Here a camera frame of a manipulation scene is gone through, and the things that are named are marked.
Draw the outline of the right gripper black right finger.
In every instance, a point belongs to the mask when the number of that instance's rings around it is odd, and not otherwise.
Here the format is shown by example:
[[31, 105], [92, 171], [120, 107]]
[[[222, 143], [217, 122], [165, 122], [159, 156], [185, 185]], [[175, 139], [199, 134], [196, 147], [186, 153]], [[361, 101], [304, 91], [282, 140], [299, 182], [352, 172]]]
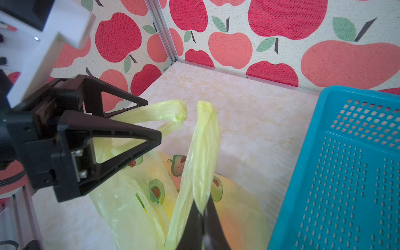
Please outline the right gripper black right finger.
[[231, 250], [224, 235], [212, 196], [203, 214], [203, 245], [206, 250]]

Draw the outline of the yellow plastic bag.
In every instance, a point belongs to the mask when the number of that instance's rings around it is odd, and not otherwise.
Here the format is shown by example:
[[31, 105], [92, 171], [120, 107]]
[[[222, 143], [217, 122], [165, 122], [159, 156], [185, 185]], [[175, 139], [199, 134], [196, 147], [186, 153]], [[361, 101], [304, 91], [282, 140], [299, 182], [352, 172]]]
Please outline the yellow plastic bag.
[[151, 150], [90, 193], [120, 250], [175, 250], [193, 201], [203, 215], [212, 196], [232, 250], [265, 250], [270, 235], [255, 195], [216, 173], [218, 112], [198, 102], [198, 120], [187, 155]]

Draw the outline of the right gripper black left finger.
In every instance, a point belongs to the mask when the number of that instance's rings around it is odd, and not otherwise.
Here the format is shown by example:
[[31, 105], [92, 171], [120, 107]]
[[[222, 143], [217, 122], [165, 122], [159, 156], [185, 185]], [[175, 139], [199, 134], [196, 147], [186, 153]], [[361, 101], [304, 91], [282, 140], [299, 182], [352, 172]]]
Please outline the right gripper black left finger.
[[176, 250], [201, 250], [204, 235], [203, 215], [193, 201], [183, 235]]

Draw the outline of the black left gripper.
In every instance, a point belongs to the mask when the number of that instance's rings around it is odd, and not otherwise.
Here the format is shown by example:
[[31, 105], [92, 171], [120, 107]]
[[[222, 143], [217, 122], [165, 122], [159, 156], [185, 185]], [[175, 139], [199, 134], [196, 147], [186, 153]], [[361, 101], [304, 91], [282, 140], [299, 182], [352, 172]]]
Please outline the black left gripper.
[[[109, 119], [148, 101], [93, 76], [54, 78], [15, 107], [7, 99], [13, 86], [2, 71], [1, 170], [19, 161], [32, 186], [54, 186], [59, 202], [89, 194], [161, 144], [160, 131]], [[107, 110], [113, 97], [134, 106]]]

